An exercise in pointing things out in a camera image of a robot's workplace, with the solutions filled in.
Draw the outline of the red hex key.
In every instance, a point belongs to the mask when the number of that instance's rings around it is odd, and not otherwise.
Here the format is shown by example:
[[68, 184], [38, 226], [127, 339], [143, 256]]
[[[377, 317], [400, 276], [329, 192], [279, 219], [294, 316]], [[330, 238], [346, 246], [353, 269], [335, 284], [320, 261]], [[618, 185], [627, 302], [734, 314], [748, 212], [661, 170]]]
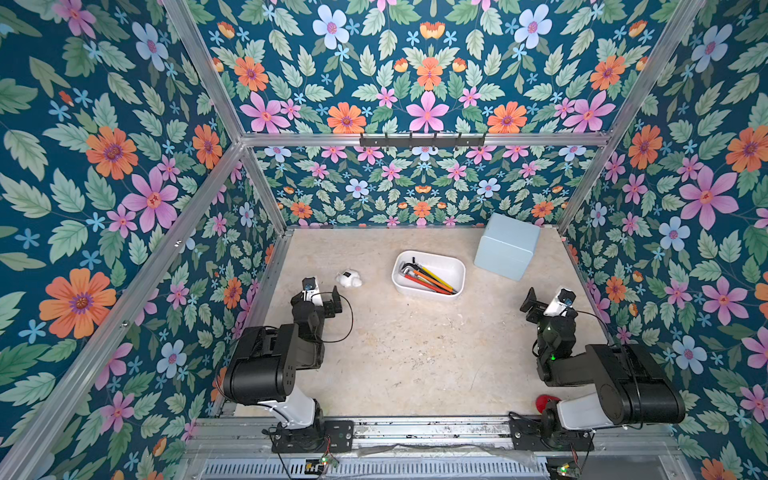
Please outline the red hex key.
[[440, 295], [451, 295], [452, 294], [451, 291], [446, 290], [446, 289], [444, 289], [444, 288], [442, 288], [442, 287], [440, 287], [440, 286], [438, 286], [438, 285], [436, 285], [436, 284], [434, 284], [434, 283], [432, 283], [432, 282], [430, 282], [428, 280], [421, 279], [418, 276], [404, 275], [403, 278], [408, 280], [408, 281], [410, 281], [410, 282], [412, 282], [412, 283], [418, 284], [418, 285], [420, 285], [420, 286], [422, 286], [422, 287], [424, 287], [424, 288], [426, 288], [426, 289], [428, 289], [428, 290], [430, 290], [430, 291], [432, 291], [434, 293], [440, 294]]

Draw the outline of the large black hex key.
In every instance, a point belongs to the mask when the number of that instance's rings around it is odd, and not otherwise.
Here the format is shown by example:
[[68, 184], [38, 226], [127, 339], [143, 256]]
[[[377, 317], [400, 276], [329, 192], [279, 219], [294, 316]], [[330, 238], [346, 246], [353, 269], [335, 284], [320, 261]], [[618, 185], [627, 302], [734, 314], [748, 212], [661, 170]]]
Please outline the large black hex key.
[[455, 295], [457, 291], [446, 281], [414, 262], [400, 267], [400, 274], [406, 280], [440, 295]]

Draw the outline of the orange hex key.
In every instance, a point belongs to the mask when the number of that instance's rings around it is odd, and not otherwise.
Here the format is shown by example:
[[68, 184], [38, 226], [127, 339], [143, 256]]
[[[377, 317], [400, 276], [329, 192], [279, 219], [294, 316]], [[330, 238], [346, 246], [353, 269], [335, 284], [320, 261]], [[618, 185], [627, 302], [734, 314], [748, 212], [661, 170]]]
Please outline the orange hex key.
[[425, 280], [428, 280], [428, 281], [430, 281], [430, 282], [432, 282], [432, 283], [434, 283], [434, 284], [436, 284], [436, 285], [438, 285], [438, 286], [440, 286], [440, 287], [444, 288], [442, 285], [440, 285], [439, 283], [435, 282], [434, 280], [432, 280], [432, 279], [431, 279], [430, 277], [428, 277], [427, 275], [425, 275], [425, 274], [421, 273], [421, 272], [419, 271], [419, 269], [418, 269], [419, 265], [420, 265], [420, 264], [416, 263], [415, 261], [412, 261], [412, 262], [411, 262], [411, 269], [413, 270], [413, 273], [414, 273], [414, 275], [415, 275], [415, 276], [418, 276], [418, 277], [420, 277], [421, 279], [425, 279]]

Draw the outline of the white storage box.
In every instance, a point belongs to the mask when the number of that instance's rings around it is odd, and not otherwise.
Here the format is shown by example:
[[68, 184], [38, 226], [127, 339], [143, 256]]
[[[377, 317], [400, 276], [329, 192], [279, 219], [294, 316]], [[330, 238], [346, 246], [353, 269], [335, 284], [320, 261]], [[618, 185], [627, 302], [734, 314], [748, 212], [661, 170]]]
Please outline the white storage box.
[[[426, 267], [447, 281], [457, 290], [457, 293], [455, 295], [440, 295], [404, 279], [400, 274], [400, 267], [404, 263], [412, 261]], [[466, 266], [457, 258], [416, 250], [405, 250], [395, 260], [391, 281], [395, 288], [405, 296], [448, 302], [457, 300], [463, 292], [465, 276]]]

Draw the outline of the yellow hex key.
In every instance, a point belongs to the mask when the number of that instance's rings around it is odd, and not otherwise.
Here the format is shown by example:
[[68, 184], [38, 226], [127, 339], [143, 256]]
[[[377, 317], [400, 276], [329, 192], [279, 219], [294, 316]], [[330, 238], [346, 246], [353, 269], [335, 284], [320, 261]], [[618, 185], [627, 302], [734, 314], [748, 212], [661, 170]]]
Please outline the yellow hex key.
[[443, 286], [443, 287], [444, 287], [446, 290], [449, 290], [449, 291], [451, 291], [451, 292], [452, 292], [452, 294], [455, 294], [455, 293], [457, 293], [457, 290], [456, 290], [456, 289], [455, 289], [455, 288], [454, 288], [452, 285], [450, 285], [450, 284], [449, 284], [447, 281], [443, 280], [443, 279], [442, 279], [441, 277], [439, 277], [437, 274], [433, 273], [431, 270], [429, 270], [429, 269], [427, 269], [426, 267], [423, 267], [423, 266], [421, 266], [421, 265], [419, 265], [418, 269], [419, 269], [419, 271], [420, 271], [421, 273], [423, 273], [423, 274], [427, 275], [427, 276], [428, 276], [428, 277], [430, 277], [432, 280], [434, 280], [435, 282], [437, 282], [437, 283], [439, 283], [440, 285], [442, 285], [442, 286]]

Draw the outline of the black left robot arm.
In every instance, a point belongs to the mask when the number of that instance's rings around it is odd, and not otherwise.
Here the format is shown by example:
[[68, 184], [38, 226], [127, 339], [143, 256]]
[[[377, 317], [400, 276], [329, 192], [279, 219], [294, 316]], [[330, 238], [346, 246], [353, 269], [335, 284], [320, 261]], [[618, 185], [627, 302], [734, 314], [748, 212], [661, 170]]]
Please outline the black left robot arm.
[[243, 330], [221, 391], [233, 403], [266, 410], [285, 430], [319, 430], [322, 409], [301, 391], [297, 373], [322, 366], [325, 321], [343, 312], [342, 295], [305, 290], [291, 299], [291, 308], [290, 323]]

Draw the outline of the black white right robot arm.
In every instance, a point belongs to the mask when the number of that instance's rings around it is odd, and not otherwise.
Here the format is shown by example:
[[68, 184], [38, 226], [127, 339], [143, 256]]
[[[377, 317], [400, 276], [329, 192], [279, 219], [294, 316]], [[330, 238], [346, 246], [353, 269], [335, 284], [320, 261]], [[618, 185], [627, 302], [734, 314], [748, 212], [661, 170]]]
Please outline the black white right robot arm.
[[686, 416], [679, 390], [645, 347], [638, 344], [587, 344], [575, 354], [576, 295], [562, 288], [548, 303], [530, 288], [520, 311], [537, 328], [532, 352], [537, 373], [549, 387], [592, 385], [593, 393], [572, 400], [549, 400], [542, 434], [646, 424], [679, 424]]

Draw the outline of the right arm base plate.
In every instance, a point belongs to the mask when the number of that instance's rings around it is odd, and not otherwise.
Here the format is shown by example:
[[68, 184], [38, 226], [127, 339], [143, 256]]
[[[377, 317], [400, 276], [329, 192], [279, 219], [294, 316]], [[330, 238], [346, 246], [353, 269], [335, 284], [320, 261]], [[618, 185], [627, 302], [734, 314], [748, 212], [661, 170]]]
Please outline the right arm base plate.
[[508, 414], [510, 436], [515, 450], [589, 452], [594, 449], [589, 430], [568, 430], [556, 413], [545, 410], [538, 417]]

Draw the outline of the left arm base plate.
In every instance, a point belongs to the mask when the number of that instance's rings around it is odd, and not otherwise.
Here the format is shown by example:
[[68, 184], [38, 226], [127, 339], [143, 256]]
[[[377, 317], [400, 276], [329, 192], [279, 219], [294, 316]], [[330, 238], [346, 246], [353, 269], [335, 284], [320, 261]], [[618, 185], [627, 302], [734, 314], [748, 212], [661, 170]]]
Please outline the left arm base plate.
[[273, 453], [346, 453], [352, 450], [355, 423], [323, 420], [298, 429], [279, 423], [270, 433]]

